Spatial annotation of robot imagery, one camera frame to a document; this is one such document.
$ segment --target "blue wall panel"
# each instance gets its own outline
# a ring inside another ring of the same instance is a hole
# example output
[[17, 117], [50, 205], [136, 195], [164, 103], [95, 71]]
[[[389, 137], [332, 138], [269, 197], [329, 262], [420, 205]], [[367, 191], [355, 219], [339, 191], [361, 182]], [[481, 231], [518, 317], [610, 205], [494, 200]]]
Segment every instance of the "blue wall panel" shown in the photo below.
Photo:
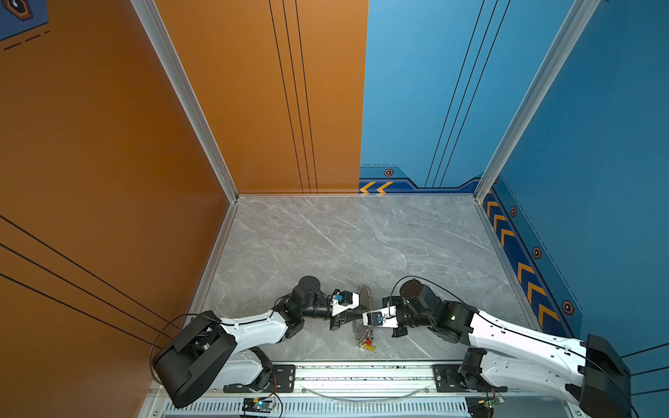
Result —
[[[582, 335], [621, 354], [669, 342], [667, 21], [664, 0], [602, 1], [502, 170], [582, 306]], [[669, 366], [668, 352], [626, 361], [633, 373]], [[668, 376], [634, 377], [632, 391]], [[660, 398], [634, 401], [661, 416]]]
[[571, 4], [371, 0], [361, 165], [418, 187], [480, 175]]

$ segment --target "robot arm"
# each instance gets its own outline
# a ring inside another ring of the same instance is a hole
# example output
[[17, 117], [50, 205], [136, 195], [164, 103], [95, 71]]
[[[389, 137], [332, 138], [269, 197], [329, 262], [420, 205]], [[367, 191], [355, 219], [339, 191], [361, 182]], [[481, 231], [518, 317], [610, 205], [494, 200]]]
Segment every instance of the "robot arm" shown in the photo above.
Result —
[[579, 405], [593, 418], [631, 416], [630, 371], [608, 341], [587, 341], [537, 332], [496, 318], [461, 302], [445, 302], [418, 280], [366, 312], [363, 324], [393, 329], [428, 326], [446, 342], [468, 349], [459, 369], [472, 391], [506, 387], [545, 393]]
[[371, 301], [361, 294], [336, 289], [325, 296], [320, 282], [304, 276], [292, 293], [271, 310], [245, 318], [217, 318], [203, 312], [152, 359], [151, 365], [177, 408], [188, 406], [208, 388], [231, 384], [265, 389], [272, 363], [258, 348], [292, 338], [304, 318], [330, 319], [330, 329], [360, 319]]

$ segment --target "aluminum frame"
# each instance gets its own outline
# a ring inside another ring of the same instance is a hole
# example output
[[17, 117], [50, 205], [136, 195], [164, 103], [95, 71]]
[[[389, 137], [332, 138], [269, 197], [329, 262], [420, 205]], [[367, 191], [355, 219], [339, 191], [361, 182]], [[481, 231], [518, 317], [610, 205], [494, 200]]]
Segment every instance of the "aluminum frame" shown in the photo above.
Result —
[[569, 14], [560, 26], [532, 84], [527, 89], [525, 97], [481, 176], [481, 181], [474, 190], [474, 198], [477, 202], [481, 203], [485, 199], [488, 190], [502, 172], [502, 168], [562, 69], [562, 65], [567, 61], [567, 57], [595, 13], [599, 2], [600, 0], [575, 0], [572, 4]]
[[195, 91], [193, 91], [191, 82], [188, 80], [188, 75], [181, 64], [179, 54], [177, 54], [172, 39], [169, 37], [156, 3], [153, 0], [130, 0], [130, 2], [134, 6], [134, 10], [153, 45], [153, 49], [156, 51], [165, 69], [165, 73], [172, 83], [172, 87], [181, 102], [184, 112], [188, 116], [188, 120], [191, 121], [197, 139], [200, 141], [200, 145], [207, 155], [209, 164], [211, 164], [211, 168], [213, 168], [216, 178], [227, 196], [227, 200], [231, 204], [236, 202], [239, 197], [237, 187], [232, 180], [230, 171], [225, 165], [221, 150], [216, 143], [216, 139], [214, 139], [202, 107], [200, 107], [200, 103], [197, 101]]

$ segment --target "hexagon emblem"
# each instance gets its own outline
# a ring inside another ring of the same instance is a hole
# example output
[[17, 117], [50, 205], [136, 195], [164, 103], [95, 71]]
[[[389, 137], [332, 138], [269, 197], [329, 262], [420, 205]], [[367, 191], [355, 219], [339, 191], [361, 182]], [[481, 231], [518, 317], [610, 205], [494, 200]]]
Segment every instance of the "hexagon emblem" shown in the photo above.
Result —
[[2, 2], [5, 8], [20, 20], [28, 20], [33, 17], [28, 0], [3, 0]]
[[565, 300], [562, 302], [562, 311], [567, 315], [574, 315], [574, 305], [570, 301]]

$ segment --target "orange chevron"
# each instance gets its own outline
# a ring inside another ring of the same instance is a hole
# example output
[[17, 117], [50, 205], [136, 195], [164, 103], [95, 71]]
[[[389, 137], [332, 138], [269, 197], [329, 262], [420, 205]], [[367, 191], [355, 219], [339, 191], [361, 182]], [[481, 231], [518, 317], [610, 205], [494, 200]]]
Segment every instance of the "orange chevron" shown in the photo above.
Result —
[[493, 228], [495, 229], [495, 232], [497, 232], [497, 221], [506, 221], [506, 218], [502, 215], [495, 215], [492, 218], [495, 220]]
[[374, 183], [376, 183], [376, 182], [375, 182], [375, 181], [370, 181], [369, 183], [367, 183], [367, 186], [364, 186], [362, 189], [360, 189], [360, 191], [363, 192], [363, 193], [369, 193], [369, 192], [367, 191], [367, 187], [373, 185]]
[[532, 274], [536, 274], [535, 271], [532, 269], [532, 267], [525, 265], [523, 263], [518, 263], [518, 281], [522, 283], [522, 271], [530, 272]]
[[546, 296], [546, 291], [544, 289], [538, 287], [534, 283], [527, 282], [527, 300], [530, 301], [530, 305], [532, 304], [532, 291], [536, 290], [537, 292], [541, 293], [542, 295]]
[[379, 188], [377, 189], [377, 192], [379, 192], [379, 193], [385, 193], [384, 189], [385, 189], [386, 187], [388, 187], [389, 185], [391, 185], [391, 184], [393, 184], [392, 181], [389, 181], [388, 183], [385, 183], [383, 186], [381, 186], [381, 187], [379, 187]]
[[488, 202], [488, 217], [490, 217], [490, 207], [491, 207], [491, 206], [497, 206], [497, 207], [499, 207], [499, 203], [497, 203], [497, 202], [493, 202], [493, 201]]
[[543, 328], [543, 314], [548, 314], [549, 316], [555, 318], [556, 321], [560, 321], [560, 318], [557, 317], [557, 314], [555, 312], [543, 306], [542, 304], [539, 304], [539, 325], [541, 325], [542, 328]]
[[502, 242], [502, 247], [504, 247], [504, 237], [507, 235], [511, 235], [512, 237], [516, 236], [516, 234], [514, 234], [513, 231], [509, 231], [508, 229], [502, 228], [502, 237], [500, 238]]

